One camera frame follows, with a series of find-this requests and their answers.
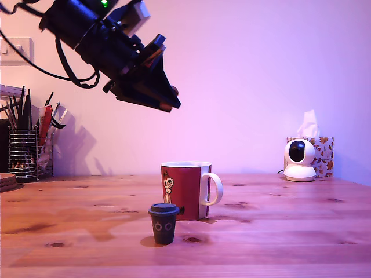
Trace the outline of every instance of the camera lens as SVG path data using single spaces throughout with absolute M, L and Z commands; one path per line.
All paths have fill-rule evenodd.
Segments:
M 290 145 L 289 156 L 292 161 L 300 162 L 305 157 L 305 144 L 302 141 L 292 142 Z

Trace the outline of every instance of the cartoon character print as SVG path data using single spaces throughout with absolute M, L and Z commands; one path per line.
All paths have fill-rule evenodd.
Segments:
M 170 194 L 172 193 L 171 188 L 173 187 L 174 180 L 168 176 L 168 172 L 165 172 L 163 175 L 164 175 L 163 185 L 164 185 L 165 191 L 166 191 L 166 193 L 163 197 L 163 202 L 171 204 L 172 198 L 171 198 Z

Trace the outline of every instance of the white camera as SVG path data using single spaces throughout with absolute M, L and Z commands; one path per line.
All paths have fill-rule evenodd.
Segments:
M 305 139 L 295 139 L 285 147 L 288 165 L 283 174 L 289 181 L 312 181 L 316 173 L 311 163 L 314 160 L 314 147 Z

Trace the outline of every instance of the camera base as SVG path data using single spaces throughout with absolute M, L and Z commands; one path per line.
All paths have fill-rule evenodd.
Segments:
M 313 167 L 296 164 L 287 165 L 283 174 L 289 181 L 312 181 L 316 177 Z

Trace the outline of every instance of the wooden coaster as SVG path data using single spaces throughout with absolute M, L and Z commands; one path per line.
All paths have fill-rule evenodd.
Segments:
M 0 173 L 0 184 L 3 182 L 15 181 L 16 175 L 10 173 Z
M 16 179 L 14 179 L 14 180 L 11 180 L 11 181 L 6 181 L 6 182 L 0 183 L 0 187 L 8 186 L 8 185 L 16 184 L 16 183 L 17 183 L 17 181 L 16 181 Z
M 13 189 L 17 186 L 18 186 L 18 183 L 14 183 L 12 185 L 7 185 L 7 186 L 2 186 L 2 187 L 0 187 L 0 192 L 5 192 L 5 191 L 8 191 L 8 190 L 11 190 L 11 189 Z

